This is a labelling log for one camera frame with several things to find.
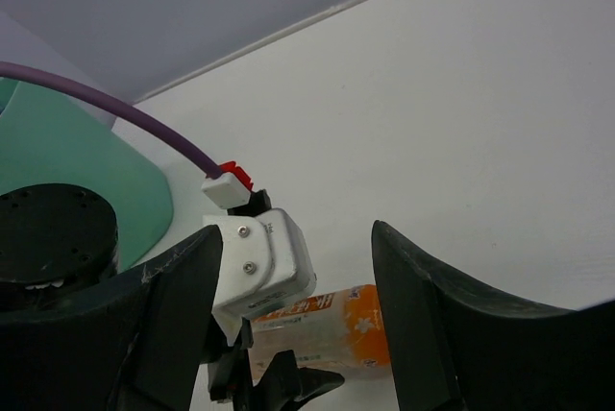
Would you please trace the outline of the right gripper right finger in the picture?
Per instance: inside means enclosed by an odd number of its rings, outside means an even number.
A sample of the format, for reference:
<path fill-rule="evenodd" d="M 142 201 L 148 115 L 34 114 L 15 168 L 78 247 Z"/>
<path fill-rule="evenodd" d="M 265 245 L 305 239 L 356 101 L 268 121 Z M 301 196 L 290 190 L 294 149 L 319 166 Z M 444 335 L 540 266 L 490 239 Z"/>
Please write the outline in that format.
<path fill-rule="evenodd" d="M 383 221 L 372 261 L 401 409 L 613 408 L 613 302 L 570 310 L 511 295 Z"/>

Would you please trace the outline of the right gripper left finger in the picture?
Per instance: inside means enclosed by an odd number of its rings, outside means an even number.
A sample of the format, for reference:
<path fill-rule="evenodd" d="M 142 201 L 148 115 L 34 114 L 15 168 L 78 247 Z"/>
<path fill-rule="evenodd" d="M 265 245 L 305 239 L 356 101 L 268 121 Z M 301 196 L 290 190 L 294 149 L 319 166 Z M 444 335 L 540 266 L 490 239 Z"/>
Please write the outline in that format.
<path fill-rule="evenodd" d="M 3 313 L 2 409 L 188 409 L 222 250 L 207 226 L 58 308 Z"/>

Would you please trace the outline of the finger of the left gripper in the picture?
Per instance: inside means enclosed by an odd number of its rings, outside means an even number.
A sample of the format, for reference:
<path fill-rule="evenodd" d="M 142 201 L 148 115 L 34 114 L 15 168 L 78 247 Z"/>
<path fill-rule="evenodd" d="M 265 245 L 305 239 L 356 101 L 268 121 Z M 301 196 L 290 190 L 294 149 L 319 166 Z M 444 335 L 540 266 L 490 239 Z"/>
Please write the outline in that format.
<path fill-rule="evenodd" d="M 335 372 L 299 367 L 293 351 L 274 355 L 265 373 L 252 388 L 250 410 L 300 410 L 313 399 L 345 383 Z"/>

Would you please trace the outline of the orange label bottle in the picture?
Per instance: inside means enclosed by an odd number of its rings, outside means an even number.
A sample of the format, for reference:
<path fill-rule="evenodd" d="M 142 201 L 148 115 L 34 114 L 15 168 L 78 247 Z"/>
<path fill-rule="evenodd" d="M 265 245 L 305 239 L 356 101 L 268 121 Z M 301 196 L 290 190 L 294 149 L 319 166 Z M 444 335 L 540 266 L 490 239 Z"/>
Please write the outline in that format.
<path fill-rule="evenodd" d="M 391 373 L 381 307 L 374 284 L 313 296 L 251 323 L 252 377 L 260 379 L 281 351 L 297 366 L 331 371 L 347 379 Z"/>

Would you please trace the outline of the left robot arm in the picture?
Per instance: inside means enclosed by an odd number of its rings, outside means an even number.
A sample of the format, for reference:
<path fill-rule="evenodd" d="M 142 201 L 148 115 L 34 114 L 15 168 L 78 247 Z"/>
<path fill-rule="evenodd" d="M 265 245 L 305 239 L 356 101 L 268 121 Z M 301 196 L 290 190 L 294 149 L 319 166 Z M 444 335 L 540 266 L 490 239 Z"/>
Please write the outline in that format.
<path fill-rule="evenodd" d="M 248 321 L 276 251 L 306 260 L 290 222 L 224 216 L 162 254 L 117 268 L 111 204 L 75 185 L 1 198 L 1 406 L 5 410 L 186 410 L 207 365 L 213 399 L 298 410 L 344 383 L 291 351 L 252 379 Z"/>

